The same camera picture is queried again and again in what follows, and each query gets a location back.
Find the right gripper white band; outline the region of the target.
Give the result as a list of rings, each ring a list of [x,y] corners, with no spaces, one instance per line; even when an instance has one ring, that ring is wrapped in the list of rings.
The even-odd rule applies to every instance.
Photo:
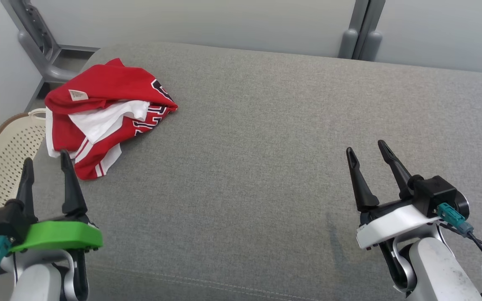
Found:
[[[390,166],[394,179],[400,190],[400,199],[413,196],[409,188],[412,177],[399,158],[384,140],[377,141],[383,160]],[[377,217],[380,202],[371,192],[360,171],[360,162],[351,147],[346,149],[351,183],[354,192],[356,209],[360,214],[361,225],[356,230],[356,242],[360,248],[368,248],[386,242],[392,238],[407,240],[411,238],[432,237],[442,242],[442,234],[438,228],[438,217],[426,217],[413,204],[394,207],[389,213]]]

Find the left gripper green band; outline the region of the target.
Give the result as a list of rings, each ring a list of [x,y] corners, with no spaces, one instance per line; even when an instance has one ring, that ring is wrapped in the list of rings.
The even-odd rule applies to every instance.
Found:
[[[60,152],[61,170],[64,173],[64,202],[62,213],[65,217],[38,221],[34,213],[32,187],[34,165],[31,158],[25,158],[18,185],[17,196],[6,202],[15,204],[29,222],[25,239],[14,244],[9,252],[29,250],[84,250],[96,251],[103,247],[101,230],[86,215],[88,208],[82,194],[79,179],[66,149]]]

